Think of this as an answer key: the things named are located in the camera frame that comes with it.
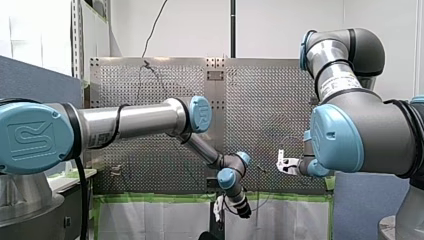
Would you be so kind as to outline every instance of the white label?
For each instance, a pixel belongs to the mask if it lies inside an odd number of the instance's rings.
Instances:
[[[337,76],[327,79],[321,86],[322,99],[326,99],[333,93],[351,88],[362,88],[356,77],[347,72],[339,73]]]
[[[213,206],[213,213],[215,214],[216,222],[221,222],[221,211],[223,210],[222,206],[224,205],[223,201],[224,197],[221,195],[216,199],[215,204]]]
[[[298,164],[298,158],[284,158],[284,149],[278,150],[278,161],[276,164],[278,171],[289,175],[300,175],[297,168]]]

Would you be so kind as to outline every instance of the green tape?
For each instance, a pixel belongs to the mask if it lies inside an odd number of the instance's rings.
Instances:
[[[336,186],[336,176],[325,177],[325,185],[327,187],[327,191],[333,191]]]
[[[100,205],[101,202],[93,198],[92,214],[94,217],[94,240],[99,239],[99,221],[100,221]]]
[[[246,196],[250,200],[271,199],[280,201],[298,201],[298,202],[319,202],[329,203],[329,223],[328,235],[329,240],[332,239],[333,234],[333,195],[298,195],[298,194],[285,194],[285,193],[266,193],[266,192],[248,192]],[[211,202],[215,199],[215,195],[207,194],[187,194],[187,195],[168,195],[168,194],[154,194],[154,193],[123,193],[111,195],[95,195],[93,198],[93,211],[94,217],[94,239],[98,240],[99,236],[99,219],[100,207],[102,204],[107,203],[205,203]]]

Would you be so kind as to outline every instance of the cable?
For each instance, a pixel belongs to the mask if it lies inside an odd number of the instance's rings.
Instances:
[[[158,20],[159,20],[159,18],[160,18],[160,15],[162,14],[162,11],[163,11],[163,9],[165,8],[165,5],[166,5],[166,3],[167,3],[167,2],[168,2],[168,0],[165,0],[165,1],[163,2],[162,7],[160,8],[159,14],[158,14],[158,16],[156,17],[155,22],[153,23],[152,31],[150,32],[150,35],[149,35],[149,37],[148,37],[148,38],[147,38],[147,40],[146,40],[146,45],[144,46],[144,52],[143,52],[143,55],[141,56],[142,58],[144,58],[144,55],[146,55],[147,47],[149,46],[149,41],[150,41],[150,39],[151,39],[151,38],[152,38],[152,36],[153,36],[153,33],[154,33],[154,31],[155,31],[155,28],[156,28],[156,24],[158,23]]]
[[[227,207],[227,209],[225,209],[225,210],[229,211],[229,212],[230,212],[231,214],[233,214],[233,215],[238,216],[238,215],[239,215],[238,213],[233,212],[233,210],[231,210],[231,208],[230,208],[230,207],[228,207],[228,205],[227,205],[227,201],[225,201],[225,198],[227,197],[227,195],[224,193],[222,196],[223,196],[222,201],[224,202],[225,207]]]
[[[165,83],[163,82],[162,78],[159,76],[158,70],[159,69],[154,69],[153,67],[150,66],[150,63],[147,60],[144,60],[144,65],[142,65],[140,67],[139,73],[138,73],[138,90],[137,90],[137,96],[136,99],[134,101],[134,105],[138,103],[138,101],[140,100],[140,96],[141,96],[141,70],[143,70],[143,68],[148,69],[152,72],[152,74],[156,77],[156,80],[161,84],[161,87],[163,89],[163,91],[165,92],[165,98],[168,98],[168,90],[165,87]]]
[[[81,205],[82,205],[82,222],[81,222],[81,235],[80,239],[85,240],[87,238],[88,229],[88,218],[89,218],[89,202],[88,202],[88,184],[85,178],[85,171],[82,160],[80,157],[75,158],[77,164],[78,176],[81,183]]]
[[[417,111],[413,107],[411,107],[411,105],[409,105],[406,101],[389,100],[385,101],[384,103],[394,104],[401,110],[414,136],[416,150],[415,159],[408,172],[402,175],[398,175],[398,177],[400,178],[410,178],[423,166],[424,163],[424,122],[419,113],[417,113]]]
[[[252,212],[254,212],[254,211],[257,211],[257,210],[259,210],[259,208],[261,208],[263,205],[265,205],[267,202],[268,202],[268,200],[270,199],[270,197],[271,197],[271,192],[269,192],[268,193],[268,196],[266,197],[266,199],[265,199],[265,201],[263,201],[259,206],[257,206],[255,209],[252,209]]]
[[[0,106],[6,105],[9,103],[21,103],[21,102],[40,103],[38,101],[26,99],[26,98],[5,98],[5,99],[0,99]]]
[[[130,105],[122,104],[121,106],[118,107],[116,119],[115,119],[115,130],[113,132],[112,137],[109,139],[109,141],[107,141],[105,144],[103,144],[99,147],[92,147],[90,149],[102,149],[102,148],[109,146],[110,144],[112,144],[115,141],[116,137],[119,134],[119,127],[120,127],[120,121],[121,121],[121,111],[122,111],[122,109],[124,109],[124,107],[128,107],[128,106],[130,106]]]

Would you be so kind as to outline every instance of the logo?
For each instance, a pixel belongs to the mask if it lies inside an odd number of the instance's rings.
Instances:
[[[12,158],[16,161],[56,153],[52,122],[29,122],[8,126]]]
[[[200,117],[200,124],[209,124],[210,114],[209,114],[208,106],[201,106],[199,108],[199,117]]]

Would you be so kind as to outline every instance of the pegboard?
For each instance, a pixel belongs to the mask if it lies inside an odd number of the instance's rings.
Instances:
[[[297,60],[228,59],[226,64],[225,151],[252,157],[248,189],[272,192],[323,193],[325,181],[281,174],[278,150],[298,158],[303,132],[309,128],[313,80]]]
[[[211,144],[253,158],[243,184],[249,190],[325,193],[324,180],[285,176],[278,149],[302,154],[313,81],[297,60],[96,58],[91,61],[91,106],[157,104],[169,97],[204,95],[214,112]],[[92,153],[102,168],[96,193],[203,193],[211,176],[196,155],[165,134],[126,140]],[[111,169],[121,166],[119,176]]]

